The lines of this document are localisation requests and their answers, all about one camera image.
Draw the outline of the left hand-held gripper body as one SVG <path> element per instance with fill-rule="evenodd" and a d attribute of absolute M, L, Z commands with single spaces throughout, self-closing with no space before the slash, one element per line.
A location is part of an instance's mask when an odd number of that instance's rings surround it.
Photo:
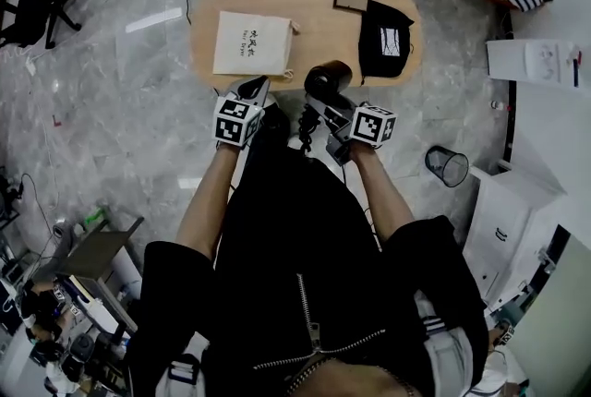
<path fill-rule="evenodd" d="M 218 97 L 212 124 L 212 138 L 216 141 L 245 148 L 259 128 L 267 95 L 246 99 L 236 92 Z"/>

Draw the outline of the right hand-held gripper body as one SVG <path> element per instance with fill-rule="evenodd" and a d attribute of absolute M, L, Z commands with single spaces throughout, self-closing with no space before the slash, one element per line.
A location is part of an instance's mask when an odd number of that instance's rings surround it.
<path fill-rule="evenodd" d="M 365 143 L 372 149 L 380 147 L 392 137 L 397 118 L 396 113 L 379 106 L 356 106 L 352 118 L 341 117 L 341 128 L 330 131 L 326 151 L 339 166 L 345 166 L 350 161 L 352 141 Z"/>

